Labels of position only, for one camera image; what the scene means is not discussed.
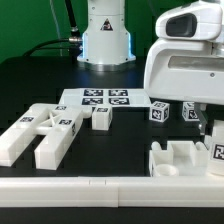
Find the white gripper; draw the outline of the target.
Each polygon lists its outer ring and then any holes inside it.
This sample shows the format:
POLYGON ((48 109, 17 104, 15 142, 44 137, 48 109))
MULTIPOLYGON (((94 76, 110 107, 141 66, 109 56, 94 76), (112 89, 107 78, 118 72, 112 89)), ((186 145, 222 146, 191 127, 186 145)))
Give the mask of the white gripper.
POLYGON ((151 98, 193 101, 200 134, 206 133, 206 104, 224 105, 224 57, 207 41, 159 38, 150 48, 144 89, 151 98))

